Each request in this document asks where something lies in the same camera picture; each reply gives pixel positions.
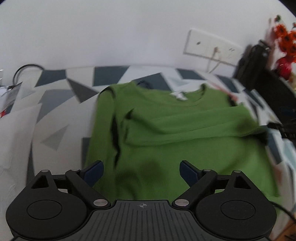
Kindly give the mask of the green knit sweater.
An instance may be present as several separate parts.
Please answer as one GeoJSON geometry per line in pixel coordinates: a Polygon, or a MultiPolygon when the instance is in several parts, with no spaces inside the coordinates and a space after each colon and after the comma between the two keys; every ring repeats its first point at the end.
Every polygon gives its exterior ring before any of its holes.
{"type": "Polygon", "coordinates": [[[222,91],[202,84],[181,100],[129,82],[98,96],[86,165],[103,162],[94,189],[109,201],[174,200],[188,188],[183,160],[222,175],[241,170],[278,201],[266,144],[266,129],[222,91]]]}

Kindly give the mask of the geometric patterned table cloth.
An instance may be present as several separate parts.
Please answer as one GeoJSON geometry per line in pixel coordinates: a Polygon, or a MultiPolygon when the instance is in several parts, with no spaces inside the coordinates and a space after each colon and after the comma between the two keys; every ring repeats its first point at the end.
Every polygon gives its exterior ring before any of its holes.
{"type": "Polygon", "coordinates": [[[61,174],[84,166],[97,96],[110,84],[141,82],[170,92],[189,92],[206,84],[242,103],[259,124],[278,118],[256,92],[236,79],[168,67],[111,66],[66,70],[28,70],[12,93],[1,94],[7,114],[41,104],[28,159],[26,184],[41,169],[61,174]]]}

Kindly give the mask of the black bag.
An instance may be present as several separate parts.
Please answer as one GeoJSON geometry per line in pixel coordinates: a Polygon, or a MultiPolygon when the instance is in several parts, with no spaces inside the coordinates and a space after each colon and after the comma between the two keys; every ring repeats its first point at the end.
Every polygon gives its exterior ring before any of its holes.
{"type": "Polygon", "coordinates": [[[266,68],[270,52],[271,47],[264,40],[259,40],[256,45],[249,45],[238,62],[234,78],[246,89],[254,89],[256,81],[266,68]]]}

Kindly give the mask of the red flower decoration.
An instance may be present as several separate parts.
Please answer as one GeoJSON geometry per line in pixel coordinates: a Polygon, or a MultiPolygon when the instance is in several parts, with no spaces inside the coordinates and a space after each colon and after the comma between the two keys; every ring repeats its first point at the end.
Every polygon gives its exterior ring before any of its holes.
{"type": "Polygon", "coordinates": [[[295,22],[289,29],[282,20],[281,15],[276,15],[270,29],[271,52],[268,68],[279,77],[288,82],[293,82],[292,66],[295,64],[295,22]]]}

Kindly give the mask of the white wall socket plate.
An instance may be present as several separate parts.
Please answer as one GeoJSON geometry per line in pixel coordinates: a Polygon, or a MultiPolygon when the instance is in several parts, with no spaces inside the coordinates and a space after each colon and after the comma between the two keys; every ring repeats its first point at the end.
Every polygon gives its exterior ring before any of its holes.
{"type": "Polygon", "coordinates": [[[243,56],[244,49],[217,35],[198,30],[189,30],[184,54],[200,56],[236,66],[243,56]]]}

